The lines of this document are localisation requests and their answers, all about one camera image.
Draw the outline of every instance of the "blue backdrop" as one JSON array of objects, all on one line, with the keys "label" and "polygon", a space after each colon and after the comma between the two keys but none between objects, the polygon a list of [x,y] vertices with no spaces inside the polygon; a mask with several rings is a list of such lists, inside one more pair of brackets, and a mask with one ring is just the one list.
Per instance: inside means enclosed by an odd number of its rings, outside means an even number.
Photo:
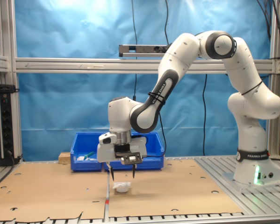
[{"label": "blue backdrop", "polygon": [[[184,32],[224,30],[244,38],[254,59],[269,57],[256,0],[168,4],[169,42]],[[165,0],[134,0],[134,8],[138,44],[166,44]],[[135,44],[131,0],[15,0],[15,16],[18,57],[118,58],[119,44]],[[185,75],[162,109],[167,156],[202,155],[204,79]],[[156,80],[138,75],[137,101]],[[134,81],[134,74],[19,74],[23,158],[56,160],[77,131],[107,131],[109,100],[131,98]],[[208,76],[206,155],[236,153],[237,126],[227,108],[234,92],[224,74]],[[161,136],[159,125],[156,131]]]}]

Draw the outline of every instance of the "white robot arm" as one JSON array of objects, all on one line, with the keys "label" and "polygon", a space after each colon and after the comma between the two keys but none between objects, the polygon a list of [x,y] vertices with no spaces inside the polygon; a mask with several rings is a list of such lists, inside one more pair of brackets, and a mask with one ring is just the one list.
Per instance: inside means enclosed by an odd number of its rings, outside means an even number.
[{"label": "white robot arm", "polygon": [[[263,164],[276,174],[270,181],[280,179],[280,168],[268,158],[265,131],[258,122],[258,119],[274,119],[280,115],[280,98],[262,82],[245,41],[232,38],[223,31],[208,31],[196,36],[180,35],[161,60],[157,84],[145,103],[128,97],[114,98],[109,102],[110,132],[99,138],[98,161],[121,160],[125,165],[142,162],[142,158],[147,156],[146,138],[132,138],[131,128],[139,133],[149,133],[156,127],[162,106],[196,57],[222,59],[232,86],[239,91],[228,100],[239,132],[239,168],[235,179],[252,184],[255,167]],[[244,172],[248,164],[251,165],[251,175]]]}]

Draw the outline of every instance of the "cardboard table surface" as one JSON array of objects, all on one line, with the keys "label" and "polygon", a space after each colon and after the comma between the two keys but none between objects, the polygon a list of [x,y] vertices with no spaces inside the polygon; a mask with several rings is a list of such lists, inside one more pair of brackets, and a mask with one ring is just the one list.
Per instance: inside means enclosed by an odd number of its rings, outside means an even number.
[{"label": "cardboard table surface", "polygon": [[0,183],[0,221],[104,218],[107,173],[73,173],[70,165],[21,164]]},{"label": "cardboard table surface", "polygon": [[242,212],[237,204],[194,161],[166,161],[162,171],[114,173],[115,182],[131,182],[117,193],[110,178],[109,217]]}]

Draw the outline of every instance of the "blue plastic bin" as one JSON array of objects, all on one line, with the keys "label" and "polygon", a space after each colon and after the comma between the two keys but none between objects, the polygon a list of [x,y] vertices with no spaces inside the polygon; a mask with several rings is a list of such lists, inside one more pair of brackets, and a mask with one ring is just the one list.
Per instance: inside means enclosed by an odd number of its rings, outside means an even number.
[{"label": "blue plastic bin", "polygon": [[97,160],[85,160],[77,161],[79,156],[85,156],[90,152],[95,152],[90,158],[97,159],[97,145],[99,143],[98,138],[101,133],[87,133],[87,132],[77,132],[75,134],[73,144],[70,150],[70,162],[71,170],[73,171],[101,171],[102,163]]},{"label": "blue plastic bin", "polygon": [[[162,155],[164,152],[164,147],[162,141],[159,138],[157,132],[151,132],[147,134],[139,134],[137,132],[132,133],[132,135],[145,135],[148,137],[148,143],[146,144],[148,155]],[[114,170],[132,170],[132,165],[122,165],[120,161],[110,162],[110,165]],[[144,158],[144,161],[137,164],[137,170],[151,170],[151,169],[161,169],[164,167],[164,157],[148,157]],[[106,163],[103,164],[103,168],[108,170]]]}]

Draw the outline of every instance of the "metal grating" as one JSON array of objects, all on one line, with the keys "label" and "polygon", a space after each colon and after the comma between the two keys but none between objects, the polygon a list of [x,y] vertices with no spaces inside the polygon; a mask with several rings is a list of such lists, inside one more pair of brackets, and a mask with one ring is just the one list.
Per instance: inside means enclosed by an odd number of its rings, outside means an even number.
[{"label": "metal grating", "polygon": [[[105,207],[104,219],[63,219],[46,220],[35,224],[88,224],[88,223],[280,223],[280,187],[253,189],[239,193],[222,178],[223,173],[233,173],[236,168],[235,156],[209,156],[209,157],[179,157],[166,158],[167,160],[194,159],[214,181],[242,208],[242,213],[222,214],[188,214],[179,216],[150,216],[150,217],[108,217],[108,204]],[[8,171],[7,167],[0,167],[0,177]],[[17,224],[12,222],[0,222],[0,224]]]}]

